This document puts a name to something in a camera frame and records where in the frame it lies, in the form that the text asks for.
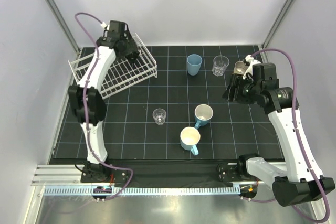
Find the blue floral mug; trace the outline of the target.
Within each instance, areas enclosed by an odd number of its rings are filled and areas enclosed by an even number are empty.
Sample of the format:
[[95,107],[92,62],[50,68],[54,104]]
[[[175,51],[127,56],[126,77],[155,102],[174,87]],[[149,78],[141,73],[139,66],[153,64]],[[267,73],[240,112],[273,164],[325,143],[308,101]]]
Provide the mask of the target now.
[[199,129],[208,124],[213,117],[213,109],[207,104],[200,104],[194,110],[195,128]]

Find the small clear glass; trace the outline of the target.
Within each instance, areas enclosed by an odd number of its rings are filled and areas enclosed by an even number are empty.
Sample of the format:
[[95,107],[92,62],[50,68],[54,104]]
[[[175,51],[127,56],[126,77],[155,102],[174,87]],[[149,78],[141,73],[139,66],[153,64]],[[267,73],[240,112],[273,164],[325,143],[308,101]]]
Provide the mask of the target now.
[[162,108],[155,109],[152,116],[157,125],[163,125],[166,119],[166,111]]

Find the light blue hexagonal mug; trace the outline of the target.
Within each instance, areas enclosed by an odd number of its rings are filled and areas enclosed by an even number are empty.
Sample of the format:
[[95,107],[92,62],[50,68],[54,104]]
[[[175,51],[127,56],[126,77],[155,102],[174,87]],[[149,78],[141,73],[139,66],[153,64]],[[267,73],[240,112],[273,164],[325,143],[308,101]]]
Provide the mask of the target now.
[[194,156],[199,154],[199,150],[197,148],[197,144],[201,139],[201,135],[198,129],[194,127],[185,127],[180,132],[180,145],[186,150],[190,151]]

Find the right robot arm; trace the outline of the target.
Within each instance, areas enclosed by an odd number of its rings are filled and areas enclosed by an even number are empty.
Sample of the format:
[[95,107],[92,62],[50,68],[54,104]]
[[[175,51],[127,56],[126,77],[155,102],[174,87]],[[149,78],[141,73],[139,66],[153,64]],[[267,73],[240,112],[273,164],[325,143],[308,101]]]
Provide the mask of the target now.
[[317,201],[335,190],[333,178],[325,177],[303,132],[298,106],[292,106],[293,89],[279,86],[273,63],[239,61],[223,98],[242,104],[258,104],[268,116],[286,162],[286,170],[265,161],[258,154],[238,158],[237,176],[261,179],[272,188],[281,206]]

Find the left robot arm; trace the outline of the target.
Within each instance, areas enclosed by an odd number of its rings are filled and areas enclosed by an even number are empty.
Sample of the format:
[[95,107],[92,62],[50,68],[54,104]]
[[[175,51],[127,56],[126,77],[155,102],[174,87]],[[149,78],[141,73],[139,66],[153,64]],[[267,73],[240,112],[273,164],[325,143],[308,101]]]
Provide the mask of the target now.
[[85,136],[87,161],[99,164],[93,169],[93,177],[103,183],[111,176],[111,169],[104,165],[108,152],[102,130],[107,112],[102,95],[103,81],[117,59],[134,62],[139,50],[126,24],[122,24],[120,29],[108,25],[107,35],[99,37],[94,46],[95,52],[87,70],[77,84],[68,88],[68,96],[72,113]]

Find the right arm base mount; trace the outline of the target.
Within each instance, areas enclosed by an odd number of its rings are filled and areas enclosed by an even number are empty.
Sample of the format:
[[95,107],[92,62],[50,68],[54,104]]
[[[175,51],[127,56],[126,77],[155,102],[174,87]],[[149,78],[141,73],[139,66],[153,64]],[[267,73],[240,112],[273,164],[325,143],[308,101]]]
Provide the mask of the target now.
[[240,181],[237,163],[225,162],[217,165],[219,180],[226,183]]

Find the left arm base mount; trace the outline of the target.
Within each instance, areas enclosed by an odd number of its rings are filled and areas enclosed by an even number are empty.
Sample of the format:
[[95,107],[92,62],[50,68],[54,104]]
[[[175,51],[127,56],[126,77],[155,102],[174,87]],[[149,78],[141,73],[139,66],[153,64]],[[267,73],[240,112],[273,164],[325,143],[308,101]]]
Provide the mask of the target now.
[[125,183],[130,172],[125,170],[110,169],[101,164],[86,162],[81,169],[82,183]]

